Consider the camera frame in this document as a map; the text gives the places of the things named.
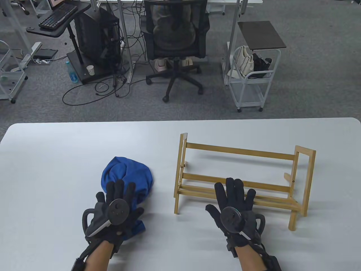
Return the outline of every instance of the keyboard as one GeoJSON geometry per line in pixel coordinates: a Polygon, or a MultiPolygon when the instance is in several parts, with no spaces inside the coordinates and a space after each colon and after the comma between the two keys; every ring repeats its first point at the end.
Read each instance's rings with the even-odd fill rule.
{"type": "Polygon", "coordinates": [[[77,6],[62,3],[53,12],[44,18],[39,26],[44,29],[55,30],[61,26],[61,22],[68,19],[76,10],[77,6]]]}

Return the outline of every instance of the wooden rack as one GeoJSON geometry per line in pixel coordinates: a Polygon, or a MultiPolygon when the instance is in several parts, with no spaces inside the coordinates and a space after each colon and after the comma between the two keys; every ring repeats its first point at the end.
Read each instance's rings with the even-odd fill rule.
{"type": "Polygon", "coordinates": [[[315,156],[316,156],[315,150],[307,149],[307,148],[304,148],[301,146],[296,146],[294,154],[283,154],[283,153],[276,153],[276,152],[255,151],[255,150],[237,149],[237,148],[229,148],[229,147],[219,147],[219,146],[212,146],[212,145],[203,145],[203,144],[187,142],[187,133],[183,133],[180,135],[178,161],[177,161],[177,172],[176,172],[175,185],[174,185],[174,197],[175,197],[174,213],[175,214],[178,214],[179,195],[216,199],[216,193],[213,188],[205,188],[205,187],[194,186],[194,185],[183,185],[182,184],[183,179],[204,181],[204,182],[213,182],[213,183],[221,182],[223,184],[226,183],[226,178],[184,173],[183,171],[187,164],[185,161],[187,148],[188,149],[205,150],[205,151],[217,151],[217,152],[225,152],[225,153],[232,153],[232,154],[258,156],[258,157],[268,157],[268,158],[284,159],[284,160],[293,161],[291,174],[284,173],[284,178],[290,183],[289,186],[264,184],[264,183],[259,183],[259,182],[250,182],[250,181],[243,181],[243,180],[242,181],[243,181],[245,187],[255,188],[255,189],[263,189],[263,190],[268,190],[268,191],[285,192],[288,194],[287,198],[256,195],[254,203],[256,205],[261,205],[261,206],[291,210],[290,222],[288,224],[288,228],[290,231],[296,230],[296,218],[297,218],[298,213],[300,213],[302,216],[307,216],[313,168],[314,168],[314,162],[315,162],[315,156]],[[296,178],[298,157],[299,157],[300,153],[305,154],[309,157],[307,175],[306,175],[306,185],[305,185],[305,189],[304,189],[302,204],[298,203],[292,197],[293,190],[295,187],[295,178],[296,178]]]}

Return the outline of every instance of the blue bottle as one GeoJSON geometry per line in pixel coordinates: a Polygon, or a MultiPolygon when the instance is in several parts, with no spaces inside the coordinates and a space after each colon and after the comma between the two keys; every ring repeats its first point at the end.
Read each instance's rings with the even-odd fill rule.
{"type": "Polygon", "coordinates": [[[70,76],[70,80],[73,83],[77,83],[78,82],[78,77],[77,77],[77,74],[75,73],[73,67],[71,66],[70,62],[67,61],[67,62],[65,62],[65,64],[66,64],[66,68],[68,69],[68,74],[70,76]]]}

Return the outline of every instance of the black glove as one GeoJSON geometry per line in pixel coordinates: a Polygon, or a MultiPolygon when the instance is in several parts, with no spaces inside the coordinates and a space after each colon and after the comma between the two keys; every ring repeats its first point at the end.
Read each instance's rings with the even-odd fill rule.
{"type": "Polygon", "coordinates": [[[116,199],[124,199],[129,207],[129,215],[125,219],[125,221],[119,225],[110,225],[102,229],[99,233],[95,234],[93,237],[86,237],[86,240],[89,243],[99,240],[106,240],[111,244],[114,244],[113,253],[117,253],[120,245],[124,241],[126,236],[130,237],[131,229],[135,225],[137,219],[143,214],[144,209],[139,207],[135,210],[131,210],[132,201],[135,193],[135,183],[129,183],[125,194],[124,191],[124,181],[118,180],[115,183],[109,182],[106,184],[106,198],[103,192],[98,192],[96,194],[96,199],[98,203],[104,203],[103,209],[104,213],[106,213],[106,209],[109,208],[109,205],[116,199]]]}
{"type": "MultiPolygon", "coordinates": [[[[243,224],[242,227],[248,227],[249,225],[252,225],[250,226],[250,228],[254,227],[254,231],[256,231],[256,217],[255,214],[252,212],[253,200],[256,196],[256,191],[254,189],[248,190],[247,196],[244,199],[243,182],[240,179],[234,180],[233,178],[226,179],[226,188],[227,195],[223,185],[220,182],[214,185],[218,206],[221,212],[226,207],[235,208],[238,212],[242,214],[244,218],[250,219],[250,221],[247,221],[247,223],[243,224]]],[[[219,227],[223,231],[224,235],[227,237],[227,242],[230,246],[230,248],[227,246],[229,250],[236,246],[243,247],[249,244],[249,241],[243,235],[239,233],[232,233],[225,228],[221,221],[221,213],[214,205],[208,204],[205,209],[212,216],[212,218],[216,222],[217,227],[219,227]]]]}

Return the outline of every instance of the paper cup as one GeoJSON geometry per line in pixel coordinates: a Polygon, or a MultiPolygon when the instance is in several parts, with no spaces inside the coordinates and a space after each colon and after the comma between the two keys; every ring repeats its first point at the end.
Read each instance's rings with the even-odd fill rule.
{"type": "Polygon", "coordinates": [[[95,74],[93,65],[89,65],[87,67],[87,70],[88,70],[89,75],[94,75],[95,74]]]}

